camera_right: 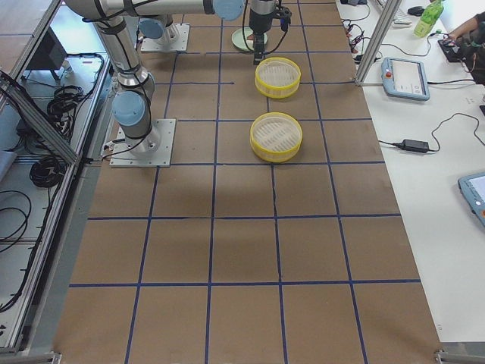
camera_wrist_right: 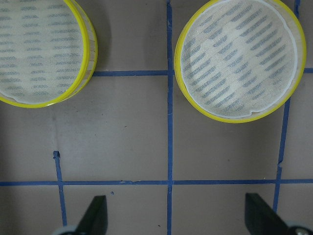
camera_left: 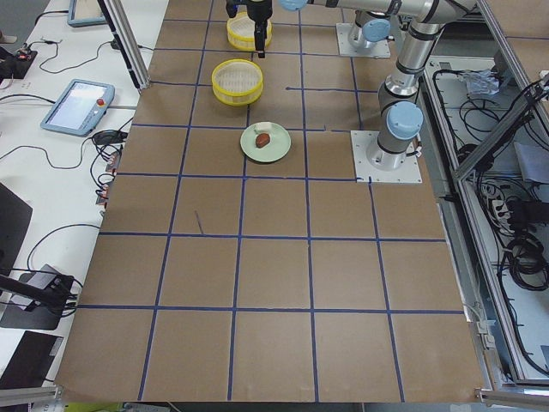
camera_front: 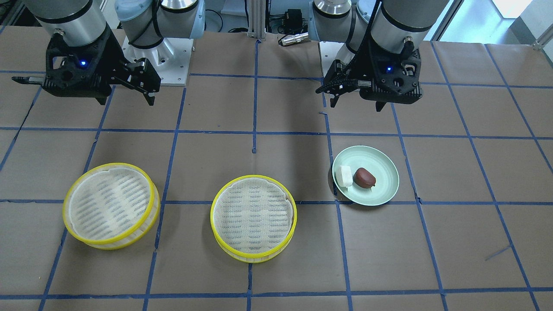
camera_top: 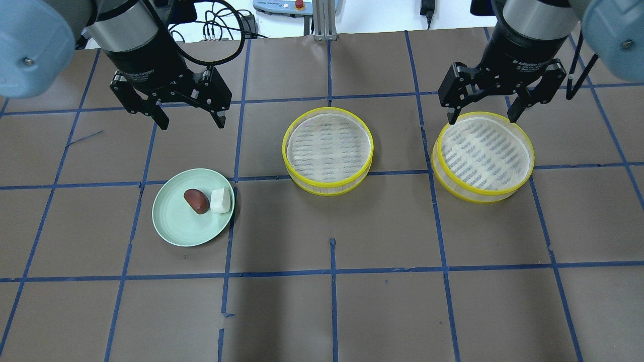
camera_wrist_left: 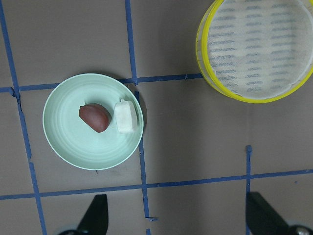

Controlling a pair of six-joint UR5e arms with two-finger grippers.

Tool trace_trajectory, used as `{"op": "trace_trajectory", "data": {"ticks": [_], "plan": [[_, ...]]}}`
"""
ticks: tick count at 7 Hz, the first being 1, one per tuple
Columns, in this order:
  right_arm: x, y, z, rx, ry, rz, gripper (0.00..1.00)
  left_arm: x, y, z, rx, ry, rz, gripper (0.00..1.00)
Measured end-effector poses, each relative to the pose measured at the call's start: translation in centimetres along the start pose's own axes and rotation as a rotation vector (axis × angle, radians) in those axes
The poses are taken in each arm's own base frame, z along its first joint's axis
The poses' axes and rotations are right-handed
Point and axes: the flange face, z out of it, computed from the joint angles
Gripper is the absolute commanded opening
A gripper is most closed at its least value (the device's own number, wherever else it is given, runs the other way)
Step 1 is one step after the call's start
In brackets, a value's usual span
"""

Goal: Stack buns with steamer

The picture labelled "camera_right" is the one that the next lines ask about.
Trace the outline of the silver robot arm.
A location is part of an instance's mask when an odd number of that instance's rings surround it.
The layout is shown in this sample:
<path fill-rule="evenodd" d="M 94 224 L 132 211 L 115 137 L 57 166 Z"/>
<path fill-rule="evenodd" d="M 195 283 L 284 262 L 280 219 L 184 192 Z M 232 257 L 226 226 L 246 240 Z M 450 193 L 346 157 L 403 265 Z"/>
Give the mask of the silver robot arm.
<path fill-rule="evenodd" d="M 127 150 L 136 156 L 154 152 L 160 145 L 155 131 L 151 100 L 153 76 L 142 66 L 127 29 L 125 17 L 169 20 L 173 14 L 216 14 L 235 20 L 243 12 L 242 1 L 66 1 L 84 22 L 92 23 L 101 38 L 120 84 L 112 114 L 124 132 Z"/>
<path fill-rule="evenodd" d="M 260 64 L 270 52 L 265 49 L 266 33 L 271 29 L 272 22 L 279 15 L 276 3 L 273 1 L 253 1 L 246 17 L 247 3 L 244 1 L 214 1 L 212 13 L 223 20 L 235 20 L 239 17 L 249 25 L 242 25 L 233 34 L 233 44 L 240 50 L 254 55 L 254 64 Z M 182 44 L 180 32 L 187 29 L 186 24 L 176 24 L 171 15 L 143 17 L 139 21 L 145 40 L 143 43 L 152 47 L 154 52 L 169 52 L 174 46 Z"/>

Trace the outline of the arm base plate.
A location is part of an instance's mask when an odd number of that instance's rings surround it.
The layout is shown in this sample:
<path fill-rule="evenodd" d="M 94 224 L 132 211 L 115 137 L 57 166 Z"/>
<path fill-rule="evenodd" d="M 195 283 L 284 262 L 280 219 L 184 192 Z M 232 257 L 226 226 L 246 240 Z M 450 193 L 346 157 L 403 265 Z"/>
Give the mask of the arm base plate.
<path fill-rule="evenodd" d="M 174 118 L 156 119 L 152 122 L 151 133 L 140 144 L 126 138 L 119 127 L 117 138 L 124 141 L 114 146 L 114 155 L 110 157 L 109 165 L 113 168 L 169 168 L 176 124 Z"/>
<path fill-rule="evenodd" d="M 139 26 L 143 34 L 142 53 L 186 52 L 189 39 L 189 24 L 148 22 Z"/>

